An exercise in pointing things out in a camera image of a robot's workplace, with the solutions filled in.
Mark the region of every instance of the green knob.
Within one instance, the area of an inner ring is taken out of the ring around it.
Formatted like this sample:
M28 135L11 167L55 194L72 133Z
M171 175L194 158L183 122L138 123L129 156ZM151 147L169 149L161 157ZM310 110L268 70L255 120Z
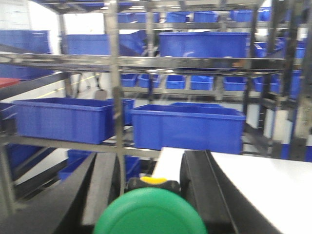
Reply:
M194 208L160 188L132 190L104 211L94 234L207 234Z

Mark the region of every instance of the white wall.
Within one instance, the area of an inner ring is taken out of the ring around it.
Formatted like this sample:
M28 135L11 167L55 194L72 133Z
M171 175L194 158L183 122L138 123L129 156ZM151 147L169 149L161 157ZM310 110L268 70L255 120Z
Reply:
M27 0L0 0L0 29L30 29Z

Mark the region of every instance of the blue plastic bin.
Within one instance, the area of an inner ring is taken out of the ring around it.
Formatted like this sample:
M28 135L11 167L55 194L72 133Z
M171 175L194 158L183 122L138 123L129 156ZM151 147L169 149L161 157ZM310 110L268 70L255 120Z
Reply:
M141 172L141 163L139 157L126 156L126 180L129 181L130 178L139 178Z
M187 22L187 15L190 12L180 11L180 12L167 12L166 22L167 23L185 23Z
M212 90L214 77L191 76L191 89L194 90Z
M233 21L236 22L250 22L253 18L253 11L251 10L239 10L239 11L233 11L233 13L230 14L230 17Z
M257 92L262 92L263 88L263 77L257 77L253 79L254 90ZM270 92L279 93L279 79L278 74L272 75L271 83L270 83Z
M207 107L207 108L224 108L223 106L215 103L199 103L199 102L175 102L170 104L171 106L183 106L183 107Z
M184 89L185 77L182 75L169 75L167 76L167 89Z
M51 53L48 31L0 30L0 44L40 54ZM50 74L51 70L0 64L0 77L3 78L29 80Z
M118 13L118 22L119 23L131 23L137 20L135 13Z
M218 12L217 11L196 11L194 12L194 22L217 22Z
M114 99L107 99L106 102L109 102L111 105L114 104ZM134 107L135 101L133 99L123 99L123 113L124 113L124 124L130 125L132 124L131 110Z
M76 55L110 55L109 36L67 35L68 52ZM119 35L119 52L123 56L141 55L143 42L136 33Z
M149 87L149 75L148 74L142 74L138 76L138 84L141 88L148 88ZM158 88L160 84L160 76L159 75L153 75L153 86L154 88Z
M63 168L58 172L58 176L61 181L65 181L85 160L85 157L82 157L75 162L69 164L67 167Z
M160 21L160 13L154 12L154 23L158 23ZM146 12L137 12L136 18L138 23L146 23Z
M297 99L300 93L301 83L300 83L301 71L296 70L292 72L292 82L290 90L290 98Z
M8 155L10 169L13 170L21 165L25 160L41 150L40 146L33 145L18 145L8 144L6 145L6 151Z
M160 56L245 58L248 33L160 33Z
M132 110L138 148L239 154L245 116L236 109L145 105Z
M225 77L223 80L224 90L226 91L244 91L245 85L245 77Z
M21 136L100 144L114 135L113 106L105 101L55 97L14 104Z
M296 59L303 59L304 57L305 48L297 48L296 49Z
M121 75L121 84L123 87L135 87L138 74L123 74Z
M92 151L86 151L86 150L75 150L71 149L67 151L67 165L72 164L73 162L77 161L78 159L84 158L86 159Z
M270 21L271 10L269 9L260 9L258 12L260 21Z

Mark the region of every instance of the metal shelving rack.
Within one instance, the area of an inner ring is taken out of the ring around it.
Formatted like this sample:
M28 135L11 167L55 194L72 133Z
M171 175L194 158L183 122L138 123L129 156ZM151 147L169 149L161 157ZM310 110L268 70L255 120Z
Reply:
M104 10L106 29L110 35L111 42L111 55L110 56L74 56L66 55L67 44L66 44L66 32L64 24L64 14L67 13L87 13L87 12L101 12L103 10L98 10L97 8L85 7L84 4L90 3L90 1L74 1L68 0L65 2L52 1L52 0L37 0L36 2L54 10L59 14L60 23L60 34L62 37L62 52L63 55L36 55L36 54L13 54L13 53L0 53L0 63L4 64L14 64L23 66L32 66L38 68L47 68L52 70L62 71L63 73L57 73L55 75L36 79L15 87L8 87L1 90L0 100L8 98L9 96L14 96L18 93L22 93L31 90L35 87L44 86L48 83L55 82L56 80L64 80L66 87L66 94L72 96L72 87L70 83L70 72L110 72L112 76L113 84L113 96L115 100L115 117L116 117L116 133L117 141L116 144L102 143L99 145L67 142L59 140L23 137L17 135L9 135L6 132L2 132L0 136L1 144L1 156L0 156L0 208L4 211L4 216L10 215L15 210L14 192L12 181L10 179L10 172L8 171L8 160L5 155L4 146L7 143L17 143L17 144L30 144L45 147L65 147L65 148L75 148L82 150L92 150L99 152L114 152L117 153L118 158L121 162L121 174L125 174L124 170L124 155L137 155L137 156L149 156L157 157L159 151L148 150L148 149L137 149L133 147L126 146L124 143L124 129L122 125L122 103L121 99L123 97L123 92L146 92L149 93L150 101L153 100L153 94L188 94L188 95L212 95L215 96L218 93L215 91L191 91L191 90L168 90L163 87L158 89L140 89L140 88L122 88L120 85L119 74L120 72L133 72L141 74L207 74L207 75L233 75L229 70L235 69L235 74L237 76L246 76L249 78L255 77L255 75L262 74L265 77L265 85L262 93L259 95L259 104L261 106L260 116L259 116L259 127L258 129L253 129L250 126L246 127L246 135L251 138L251 142L254 142L258 147L259 152L263 156L272 156L274 152L274 144L272 138L267 138L263 136L264 123L265 123L265 113L267 109L276 111L278 108L288 109L289 113L293 113L290 116L291 121L294 123L296 120L295 110L300 104L299 114L301 110L310 111L311 101L309 100L311 93L311 62L312 58L309 53L305 55L302 62L303 77L306 77L304 82L308 85L303 86L303 92L300 95L300 99L293 101L287 98L289 93L289 83L291 80L291 72L293 69L294 62L296 64L301 64L301 60L294 60L295 53L295 40L297 34L298 23L296 23L296 18L299 17L300 10L302 10L303 5L301 3L304 0L290 0L287 9L292 9L292 18L290 22L290 38L288 39L289 46L287 48L286 59L275 59L275 58L254 58L252 51L250 58L160 58L153 57L154 51L154 30L158 29L198 29L198 28L220 28L223 27L223 22L220 23L153 23L153 12L167 12L167 11L184 11L186 8L189 11L203 11L203 10L232 10L232 9L253 9L253 21L246 23L235 23L227 22L228 27L250 27L251 28L251 46L255 40L255 29L256 29L256 15L259 5L257 4L225 4L224 1L221 5L210 4L210 5L186 5L185 3L195 2L193 0L189 1L179 1L179 5L167 4L173 0L146 0L146 1L124 1L130 3L131 6L121 6L118 7L118 0L110 0L109 4L105 5L107 10ZM102 1L92 1L92 3L103 3ZM278 0L273 0L273 16L271 22L261 22L258 23L260 27L269 26L271 32L275 32L278 26L278 19L281 15L277 10L278 4L281 4ZM119 11L146 11L147 12L147 23L129 23L129 24L118 24L117 22L117 12ZM312 17L310 17L309 22L306 24L309 28L308 35L308 45L307 51L312 49ZM148 55L149 57L120 57L118 46L115 43L118 41L119 28L126 29L145 29L148 36ZM273 44L274 35L271 34L269 38L268 46ZM269 93L269 83L270 74L284 72L282 80L285 82L283 87L282 95L276 95ZM250 92L250 79L247 85L247 89L244 93L239 93L244 97L244 113L247 113L248 102L251 97L256 96ZM237 93L228 93L227 95L237 96ZM312 120L309 118L305 126L311 127ZM305 134L301 139L307 139L308 136ZM122 188L124 188L124 176L122 176Z

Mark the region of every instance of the white table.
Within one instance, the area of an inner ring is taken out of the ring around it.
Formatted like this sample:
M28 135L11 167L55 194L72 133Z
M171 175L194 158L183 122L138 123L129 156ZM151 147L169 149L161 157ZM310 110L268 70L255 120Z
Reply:
M163 148L152 176L179 181L184 151ZM212 155L232 183L282 233L312 234L312 163Z

